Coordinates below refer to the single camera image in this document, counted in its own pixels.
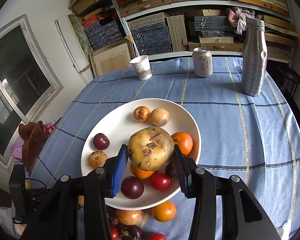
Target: metal bolt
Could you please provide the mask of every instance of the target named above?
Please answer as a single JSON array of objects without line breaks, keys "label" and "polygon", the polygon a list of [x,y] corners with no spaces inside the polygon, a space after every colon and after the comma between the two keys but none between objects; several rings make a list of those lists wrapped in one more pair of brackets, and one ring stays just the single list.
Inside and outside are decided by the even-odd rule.
[{"label": "metal bolt", "polygon": [[105,169],[102,167],[96,168],[96,174],[102,174],[105,172]]},{"label": "metal bolt", "polygon": [[68,181],[69,178],[70,178],[70,177],[69,177],[68,175],[63,175],[63,176],[60,178],[60,180],[63,181],[63,182],[65,182],[65,181]]},{"label": "metal bolt", "polygon": [[203,168],[196,168],[195,172],[198,174],[204,174],[204,169]]},{"label": "metal bolt", "polygon": [[232,179],[232,181],[234,181],[234,182],[239,182],[239,181],[240,181],[240,178],[239,178],[237,175],[231,176],[231,179]]}]

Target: brown blanket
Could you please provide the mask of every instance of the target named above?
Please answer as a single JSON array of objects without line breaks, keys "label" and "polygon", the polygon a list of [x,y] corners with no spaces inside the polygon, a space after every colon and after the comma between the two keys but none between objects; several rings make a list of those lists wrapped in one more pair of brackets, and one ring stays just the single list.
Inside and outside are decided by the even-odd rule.
[{"label": "brown blanket", "polygon": [[31,173],[35,161],[49,136],[44,133],[42,121],[37,123],[29,122],[27,125],[20,124],[18,131],[19,135],[24,140],[21,162],[28,172]]}]

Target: white paper cup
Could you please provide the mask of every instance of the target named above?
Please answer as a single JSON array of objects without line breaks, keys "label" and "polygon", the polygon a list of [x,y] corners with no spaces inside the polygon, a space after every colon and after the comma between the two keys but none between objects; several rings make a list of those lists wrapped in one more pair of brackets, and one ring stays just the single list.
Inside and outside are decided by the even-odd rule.
[{"label": "white paper cup", "polygon": [[140,80],[147,80],[152,77],[149,57],[147,55],[136,57],[130,60],[130,63],[136,71]]}]

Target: white plate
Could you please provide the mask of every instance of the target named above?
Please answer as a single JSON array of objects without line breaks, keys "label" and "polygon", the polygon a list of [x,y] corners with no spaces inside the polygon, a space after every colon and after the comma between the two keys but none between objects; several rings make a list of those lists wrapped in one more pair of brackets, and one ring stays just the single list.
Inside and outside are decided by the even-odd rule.
[{"label": "white plate", "polygon": [[[133,111],[139,106],[147,106],[150,111],[156,108],[164,108],[170,114],[169,122],[163,126],[170,135],[175,132],[186,132],[191,135],[193,140],[193,148],[188,155],[198,164],[201,152],[201,136],[197,123],[191,114],[182,106],[165,99],[145,98],[126,103],[111,111],[102,118],[89,134],[82,150],[81,155],[81,172],[82,176],[86,176],[92,168],[88,165],[89,155],[96,151],[92,144],[93,137],[97,133],[104,133],[110,140],[110,146],[104,150],[107,156],[117,156],[122,144],[128,144],[129,138],[135,132],[154,126],[151,122],[137,122],[133,118]],[[132,176],[129,169],[130,160],[128,160],[124,177]],[[170,186],[162,191],[156,191],[149,184],[149,179],[142,180],[145,185],[145,191],[142,196],[137,199],[129,199],[119,192],[113,199],[106,198],[106,204],[124,210],[138,210],[151,208],[173,197],[179,190],[179,182],[172,179]]]}]

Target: shelf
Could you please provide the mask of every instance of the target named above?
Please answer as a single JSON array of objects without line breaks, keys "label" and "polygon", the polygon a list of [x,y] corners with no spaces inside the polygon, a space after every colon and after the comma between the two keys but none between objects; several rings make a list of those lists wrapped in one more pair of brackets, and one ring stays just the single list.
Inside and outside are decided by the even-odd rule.
[{"label": "shelf", "polygon": [[[242,52],[237,52],[237,51],[211,51],[211,54],[214,56],[216,55],[242,56]],[[178,52],[169,52],[169,53],[150,55],[149,60],[165,59],[171,57],[191,57],[191,56],[192,56],[192,51],[178,51]],[[280,61],[283,63],[289,63],[288,60],[281,59],[281,58],[268,57],[268,59],[274,61]]]},{"label": "shelf", "polygon": [[161,12],[163,10],[167,10],[167,9],[172,9],[172,8],[176,8],[176,7],[184,7],[184,6],[196,6],[196,5],[227,5],[227,6],[239,6],[239,7],[245,7],[245,8],[249,8],[249,9],[253,9],[253,10],[258,10],[258,11],[262,11],[268,14],[272,14],[275,15],[277,17],[280,17],[282,19],[285,19],[287,21],[290,22],[290,18],[275,12],[273,10],[258,6],[258,5],[253,5],[250,3],[244,3],[244,2],[236,2],[236,1],[223,1],[223,0],[199,0],[199,1],[187,1],[187,2],[177,2],[177,3],[170,3],[170,4],[165,4],[165,5],[161,5],[161,6],[157,6],[154,8],[150,8],[147,10],[143,10],[141,12],[137,12],[131,15],[128,15],[126,17],[122,17],[123,20],[125,21],[130,21],[134,18],[140,17],[142,15],[145,14],[150,14],[150,13],[154,13],[154,12]]}]

